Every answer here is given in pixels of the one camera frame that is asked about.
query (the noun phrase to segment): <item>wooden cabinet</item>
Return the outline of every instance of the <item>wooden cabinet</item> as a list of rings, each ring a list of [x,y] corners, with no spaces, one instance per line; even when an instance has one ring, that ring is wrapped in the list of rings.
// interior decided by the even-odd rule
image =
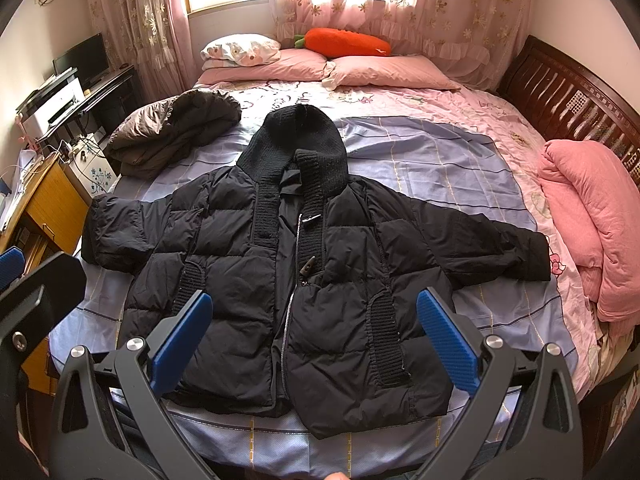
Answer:
[[[58,251],[73,253],[90,203],[91,197],[70,168],[61,163],[60,156],[49,155],[33,171],[7,228],[0,235],[0,253],[14,245],[20,247],[26,274]],[[49,341],[45,339],[22,368],[31,389],[53,395],[56,380],[46,373],[48,362]]]

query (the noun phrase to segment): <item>wall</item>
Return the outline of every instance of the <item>wall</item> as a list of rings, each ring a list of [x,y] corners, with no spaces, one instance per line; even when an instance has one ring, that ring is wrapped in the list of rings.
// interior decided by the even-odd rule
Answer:
[[[604,79],[640,112],[640,49],[609,0],[534,0],[530,33]]]
[[[45,7],[23,0],[0,36],[0,168],[15,164],[22,147],[15,107],[53,73],[51,61],[92,35],[87,0],[55,0]],[[13,178],[13,169],[4,175]]]
[[[271,17],[269,0],[228,4],[194,12],[189,15],[189,28],[198,74],[202,66],[200,51],[210,41],[229,34],[250,32],[270,37],[275,35],[275,23]]]

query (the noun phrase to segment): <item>jacket sleeve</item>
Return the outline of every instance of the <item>jacket sleeve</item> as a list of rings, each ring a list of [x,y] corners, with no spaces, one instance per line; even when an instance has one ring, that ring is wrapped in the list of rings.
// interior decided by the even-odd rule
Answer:
[[[489,282],[498,276],[550,280],[545,235],[482,214],[409,199],[414,216],[454,288]]]
[[[171,195],[155,202],[126,200],[111,193],[97,196],[84,220],[82,259],[135,274],[158,244],[171,200]]]

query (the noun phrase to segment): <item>black knit collar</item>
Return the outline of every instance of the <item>black knit collar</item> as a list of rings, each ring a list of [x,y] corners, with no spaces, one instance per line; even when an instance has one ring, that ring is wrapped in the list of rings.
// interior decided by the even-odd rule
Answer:
[[[256,182],[280,183],[292,160],[315,153],[327,195],[347,185],[347,151],[333,121],[312,105],[293,105],[270,112],[237,166]]]
[[[347,151],[324,112],[302,104],[270,112],[236,163],[256,183],[253,241],[257,245],[278,246],[280,180],[292,161],[300,168],[303,214],[317,214],[328,197],[347,185]]]

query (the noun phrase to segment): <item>pink curtain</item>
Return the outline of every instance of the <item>pink curtain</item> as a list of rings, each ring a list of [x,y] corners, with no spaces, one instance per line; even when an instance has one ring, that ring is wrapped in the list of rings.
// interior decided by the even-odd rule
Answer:
[[[491,89],[520,51],[531,0],[274,0],[276,38],[291,46],[313,27],[343,28],[420,53],[470,88]]]
[[[110,64],[136,66],[148,101],[180,94],[195,81],[189,25],[179,0],[88,0]]]

